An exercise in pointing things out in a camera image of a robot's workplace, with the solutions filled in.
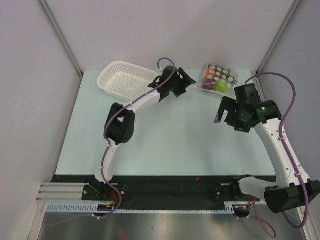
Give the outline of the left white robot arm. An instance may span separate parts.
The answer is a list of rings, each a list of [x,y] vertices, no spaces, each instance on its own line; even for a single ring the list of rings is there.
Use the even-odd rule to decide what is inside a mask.
[[[107,145],[95,179],[97,183],[93,188],[93,194],[100,200],[110,196],[113,169],[120,149],[132,138],[135,130],[136,115],[157,104],[173,93],[179,97],[187,92],[187,88],[194,85],[192,79],[181,67],[166,66],[162,75],[157,76],[151,82],[145,93],[125,104],[114,103],[109,111],[104,126],[103,137]]]

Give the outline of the polka dot zip bag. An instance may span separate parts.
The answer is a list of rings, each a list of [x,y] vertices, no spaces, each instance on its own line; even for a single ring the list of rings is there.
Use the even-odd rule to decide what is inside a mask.
[[[238,86],[239,73],[235,69],[209,63],[203,67],[195,88],[222,97],[235,99],[235,88]]]

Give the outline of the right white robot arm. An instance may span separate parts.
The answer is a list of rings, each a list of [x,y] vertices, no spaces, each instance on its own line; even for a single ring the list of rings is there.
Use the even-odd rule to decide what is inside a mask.
[[[215,123],[222,120],[227,111],[225,122],[236,131],[249,133],[251,129],[260,137],[271,160],[276,183],[259,180],[245,175],[230,188],[231,196],[242,201],[248,195],[266,202],[275,214],[299,208],[310,203],[320,193],[320,182],[311,180],[300,165],[283,130],[280,130],[282,115],[272,100],[236,101],[224,96],[221,100]]]

